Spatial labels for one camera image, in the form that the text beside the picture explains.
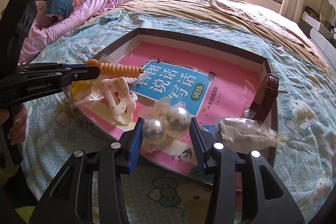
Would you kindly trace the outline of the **left hand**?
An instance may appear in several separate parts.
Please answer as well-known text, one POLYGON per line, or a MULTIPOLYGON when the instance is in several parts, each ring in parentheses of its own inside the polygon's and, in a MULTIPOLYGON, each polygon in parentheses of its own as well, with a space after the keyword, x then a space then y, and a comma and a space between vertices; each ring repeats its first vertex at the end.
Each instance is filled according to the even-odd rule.
POLYGON ((14 121, 7 137, 11 140, 11 145, 23 143, 26 139, 27 110, 21 104, 18 113, 14 116, 14 121))

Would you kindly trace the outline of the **green sleeve forearm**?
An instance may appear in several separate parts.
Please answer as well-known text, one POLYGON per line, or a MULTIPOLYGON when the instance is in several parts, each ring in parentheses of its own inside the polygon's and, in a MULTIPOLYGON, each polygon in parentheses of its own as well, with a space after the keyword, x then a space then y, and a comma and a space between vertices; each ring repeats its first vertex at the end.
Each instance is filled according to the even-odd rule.
POLYGON ((15 175, 1 185, 1 223, 29 223, 37 203, 19 166, 15 175))

